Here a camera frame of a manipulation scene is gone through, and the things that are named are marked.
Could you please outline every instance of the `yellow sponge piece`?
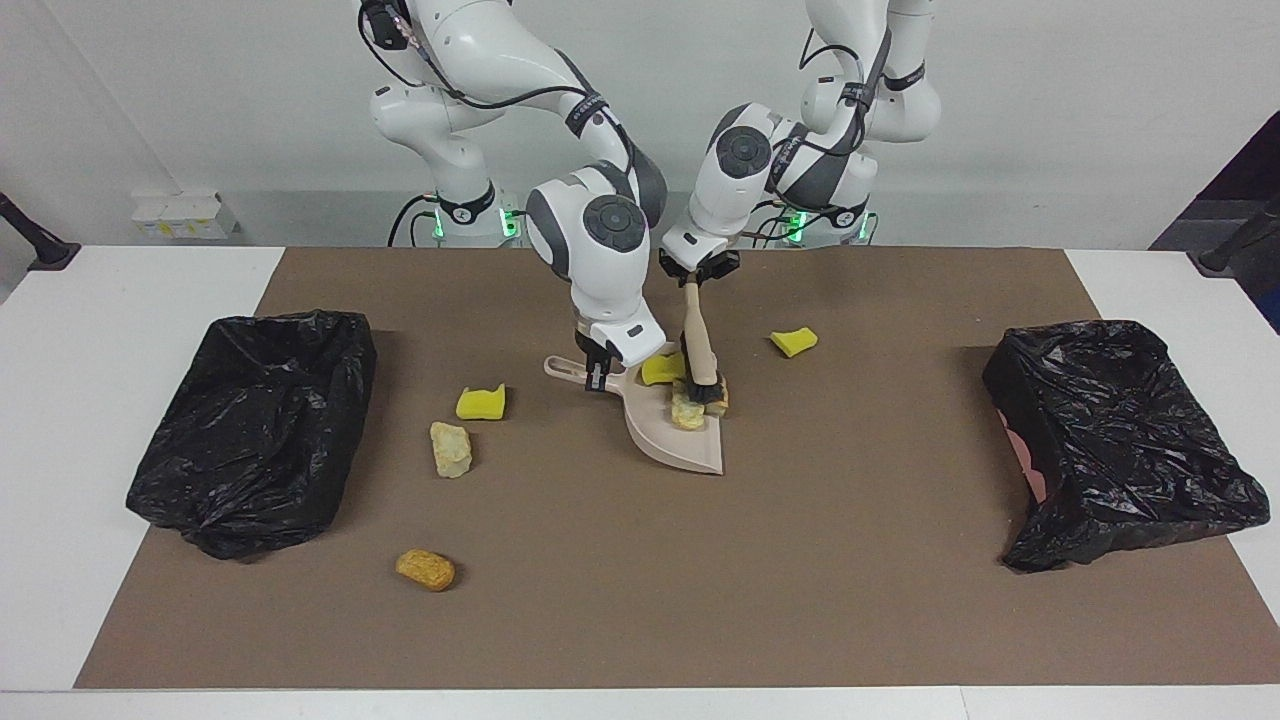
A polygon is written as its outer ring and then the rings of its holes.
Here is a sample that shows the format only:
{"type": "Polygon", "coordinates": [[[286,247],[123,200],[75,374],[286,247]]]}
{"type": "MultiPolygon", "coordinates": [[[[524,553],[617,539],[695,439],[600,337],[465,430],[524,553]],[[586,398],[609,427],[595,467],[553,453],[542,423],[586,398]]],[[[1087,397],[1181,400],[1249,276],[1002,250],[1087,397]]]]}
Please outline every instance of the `yellow sponge piece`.
{"type": "Polygon", "coordinates": [[[498,389],[471,389],[462,391],[458,398],[460,420],[500,420],[507,413],[507,386],[498,386],[498,389]]]}
{"type": "Polygon", "coordinates": [[[795,357],[818,345],[818,336],[809,328],[800,328],[794,333],[773,333],[769,338],[787,357],[795,357]]]}
{"type": "Polygon", "coordinates": [[[646,386],[685,379],[685,354],[654,355],[640,365],[640,380],[646,386]]]}

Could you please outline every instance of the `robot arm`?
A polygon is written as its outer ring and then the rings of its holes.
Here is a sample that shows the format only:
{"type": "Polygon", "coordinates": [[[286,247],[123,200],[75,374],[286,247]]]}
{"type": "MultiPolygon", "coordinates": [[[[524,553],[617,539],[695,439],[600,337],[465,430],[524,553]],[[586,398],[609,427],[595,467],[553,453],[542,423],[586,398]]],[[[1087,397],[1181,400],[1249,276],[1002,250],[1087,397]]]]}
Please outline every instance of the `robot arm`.
{"type": "Polygon", "coordinates": [[[826,45],[801,67],[829,50],[842,74],[810,86],[803,123],[759,104],[721,120],[689,209],[662,241],[676,270],[714,263],[764,193],[852,228],[878,172],[858,151],[863,141],[914,142],[937,124],[941,104],[924,77],[933,0],[806,0],[806,9],[826,45]]]}
{"type": "MultiPolygon", "coordinates": [[[[572,286],[579,345],[591,370],[607,374],[611,359],[631,366],[657,352],[666,334],[641,287],[666,182],[582,72],[530,33],[503,0],[365,0],[360,8],[380,47],[412,49],[425,65],[416,73],[424,87],[380,90],[374,117],[384,135],[433,168],[442,208],[454,222],[479,217],[493,196],[483,156],[454,132],[516,105],[564,120],[595,163],[532,191],[530,240],[572,286]],[[454,188],[461,197],[448,196],[454,188]]],[[[591,389],[603,391],[603,375],[595,375],[591,389]]]]}

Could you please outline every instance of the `black trash bag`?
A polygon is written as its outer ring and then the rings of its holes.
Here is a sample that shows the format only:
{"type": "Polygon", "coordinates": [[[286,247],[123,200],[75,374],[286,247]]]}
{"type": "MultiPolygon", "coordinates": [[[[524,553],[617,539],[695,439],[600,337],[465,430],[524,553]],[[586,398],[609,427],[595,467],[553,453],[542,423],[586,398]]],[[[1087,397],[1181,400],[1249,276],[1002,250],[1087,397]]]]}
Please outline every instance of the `black trash bag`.
{"type": "Polygon", "coordinates": [[[342,502],[376,360],[358,314],[215,322],[125,506],[219,560],[319,536],[342,502]]]}
{"type": "Polygon", "coordinates": [[[1271,519],[1266,492],[1228,451],[1167,346],[1138,323],[1011,329],[983,382],[1044,477],[1044,501],[1033,496],[1002,559],[1009,568],[1088,564],[1271,519]]]}

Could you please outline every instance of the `brown table surface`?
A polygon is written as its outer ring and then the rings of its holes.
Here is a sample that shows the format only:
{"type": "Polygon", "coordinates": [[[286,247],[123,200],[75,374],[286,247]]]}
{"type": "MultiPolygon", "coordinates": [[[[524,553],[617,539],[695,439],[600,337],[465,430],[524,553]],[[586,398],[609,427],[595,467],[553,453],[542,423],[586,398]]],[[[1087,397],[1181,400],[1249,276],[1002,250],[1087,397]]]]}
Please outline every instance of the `brown table surface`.
{"type": "MultiPolygon", "coordinates": [[[[751,254],[708,286],[726,475],[641,455],[620,405],[541,375],[568,287],[530,252],[289,250],[260,314],[366,313],[380,364],[330,532],[253,564],[152,529],[82,688],[1280,683],[1280,630],[1225,538],[1018,575],[1027,486],[979,379],[1007,327],[1096,318],[1065,255],[751,254]],[[785,360],[772,331],[812,327],[785,360]],[[476,466],[426,428],[465,386],[476,466]],[[431,594],[393,571],[462,564],[431,594]]],[[[681,296],[650,274],[678,332],[681,296]]]]}

